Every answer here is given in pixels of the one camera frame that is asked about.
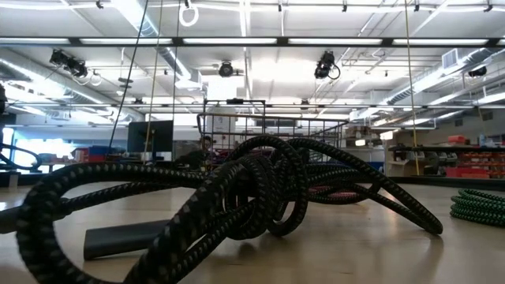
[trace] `black battle rope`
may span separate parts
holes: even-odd
[[[249,155],[261,146],[275,149],[270,159]],[[300,149],[318,151],[344,166],[315,166],[302,162]],[[371,182],[370,189],[355,184]],[[62,196],[78,185],[98,181],[132,183],[103,189],[70,200]],[[309,191],[309,187],[330,189]],[[62,251],[53,221],[61,215],[125,196],[163,188],[196,188],[175,216],[153,240],[126,275],[123,283],[176,283],[205,259],[226,237],[257,237],[266,230],[275,236],[293,232],[305,216],[309,201],[348,204],[369,198],[416,223],[431,234],[442,225],[423,205],[367,163],[314,140],[285,142],[258,136],[238,146],[227,161],[207,176],[127,163],[85,163],[47,175],[26,196],[17,216],[17,243],[27,268],[41,284],[112,283],[94,278],[76,267]],[[382,188],[397,204],[377,194]],[[353,195],[336,196],[345,189]],[[294,209],[279,221],[286,204]]]

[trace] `concrete floor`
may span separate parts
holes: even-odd
[[[82,186],[69,196],[112,185]],[[182,283],[503,283],[504,229],[450,217],[450,197],[457,189],[403,188],[440,219],[440,237],[369,200],[346,206],[310,204],[292,234],[227,239]],[[26,192],[0,192],[0,207],[20,204]],[[58,240],[77,266],[119,282],[141,252],[84,262],[86,229],[168,219],[191,192],[171,189],[75,212],[56,222]],[[14,234],[0,235],[0,275],[2,283],[35,283],[18,255]]]

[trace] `ceiling beam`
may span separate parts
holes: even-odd
[[[407,48],[401,37],[0,37],[0,47],[392,47]],[[504,38],[410,39],[410,48],[505,48]]]
[[[118,103],[7,103],[6,107],[9,105],[16,105],[17,107],[118,107]],[[123,107],[126,108],[149,108],[149,104],[137,104],[137,103],[125,103]],[[221,107],[235,107],[235,108],[254,108],[257,105],[235,105],[235,104],[222,104]],[[153,108],[172,108],[172,107],[204,107],[202,103],[153,103]],[[330,108],[330,109],[348,109],[348,108],[387,108],[387,109],[404,109],[411,108],[411,105],[380,105],[380,104],[309,104],[309,105],[296,105],[296,104],[275,104],[268,103],[265,105],[266,108],[279,108],[279,109],[300,109],[304,108]],[[459,105],[416,105],[414,109],[433,109],[433,110],[471,110],[471,109],[493,109],[493,110],[505,110],[505,105],[486,105],[486,106],[459,106]]]

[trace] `gymnastic ring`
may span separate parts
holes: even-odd
[[[190,22],[187,22],[184,20],[184,12],[187,10],[193,10],[193,12],[195,13],[195,15],[193,16],[193,19]],[[185,27],[191,27],[192,25],[196,24],[199,16],[200,16],[200,14],[198,13],[198,8],[195,6],[191,6],[189,8],[179,10],[179,22]]]

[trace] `monitor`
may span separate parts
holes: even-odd
[[[128,152],[143,152],[148,134],[147,121],[130,122],[128,125]],[[174,121],[151,121],[148,151],[172,152]]]

